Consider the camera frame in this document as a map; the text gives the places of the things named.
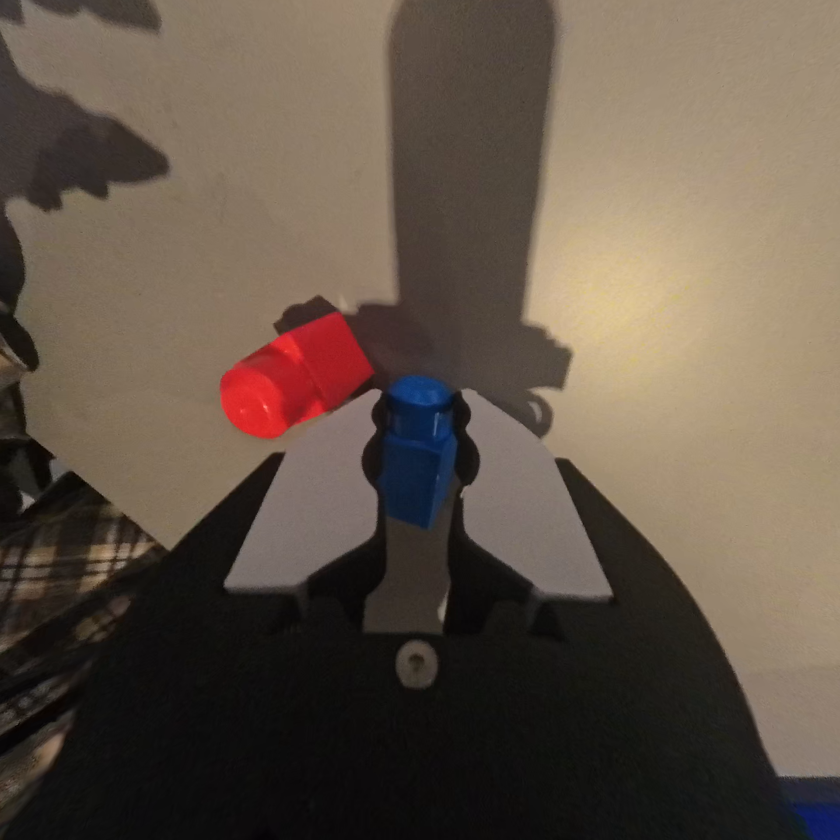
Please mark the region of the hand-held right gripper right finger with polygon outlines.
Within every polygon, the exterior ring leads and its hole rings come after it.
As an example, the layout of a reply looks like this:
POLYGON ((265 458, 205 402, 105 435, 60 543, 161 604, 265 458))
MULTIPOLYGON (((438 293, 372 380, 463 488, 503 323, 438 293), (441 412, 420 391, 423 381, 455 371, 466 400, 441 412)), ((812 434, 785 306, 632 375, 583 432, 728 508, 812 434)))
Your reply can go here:
POLYGON ((609 602, 613 589, 543 441, 472 389, 455 410, 451 602, 609 602))

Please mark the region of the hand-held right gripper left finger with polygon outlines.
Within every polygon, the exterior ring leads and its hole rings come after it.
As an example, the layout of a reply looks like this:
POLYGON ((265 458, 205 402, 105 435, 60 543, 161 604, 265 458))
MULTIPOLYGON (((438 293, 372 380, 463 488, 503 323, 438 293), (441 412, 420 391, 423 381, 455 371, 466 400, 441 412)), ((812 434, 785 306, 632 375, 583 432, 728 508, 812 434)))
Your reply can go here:
POLYGON ((378 500, 363 453, 381 397, 363 394, 292 441, 227 574, 226 592, 304 595, 313 575, 375 535, 378 500))

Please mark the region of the small blue single-stud block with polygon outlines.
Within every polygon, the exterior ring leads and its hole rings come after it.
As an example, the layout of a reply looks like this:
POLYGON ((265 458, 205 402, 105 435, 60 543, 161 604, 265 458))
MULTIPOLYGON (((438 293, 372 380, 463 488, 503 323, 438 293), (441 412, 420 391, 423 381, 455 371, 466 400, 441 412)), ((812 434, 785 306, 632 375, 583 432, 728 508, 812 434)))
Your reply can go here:
POLYGON ((455 394, 423 375, 396 380, 385 394, 385 433, 378 479, 385 514, 433 527, 455 471, 455 394))

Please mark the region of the red single-stud mega block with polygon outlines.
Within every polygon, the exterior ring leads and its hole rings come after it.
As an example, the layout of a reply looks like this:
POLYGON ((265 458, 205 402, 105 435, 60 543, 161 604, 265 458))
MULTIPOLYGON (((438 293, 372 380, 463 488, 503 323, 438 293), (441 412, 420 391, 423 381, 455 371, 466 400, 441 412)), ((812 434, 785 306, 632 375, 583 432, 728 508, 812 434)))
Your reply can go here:
POLYGON ((220 404, 240 432, 273 439, 341 406, 373 375, 342 313, 330 311, 282 333, 226 371, 220 404))

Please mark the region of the blue plastic bin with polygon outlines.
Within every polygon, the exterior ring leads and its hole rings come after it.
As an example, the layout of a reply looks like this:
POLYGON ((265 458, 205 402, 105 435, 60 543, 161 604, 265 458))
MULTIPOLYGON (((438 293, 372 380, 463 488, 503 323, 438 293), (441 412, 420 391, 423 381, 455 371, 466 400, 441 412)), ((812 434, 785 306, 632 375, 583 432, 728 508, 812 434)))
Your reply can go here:
POLYGON ((780 786, 802 831, 812 839, 839 838, 839 777, 781 776, 780 786))

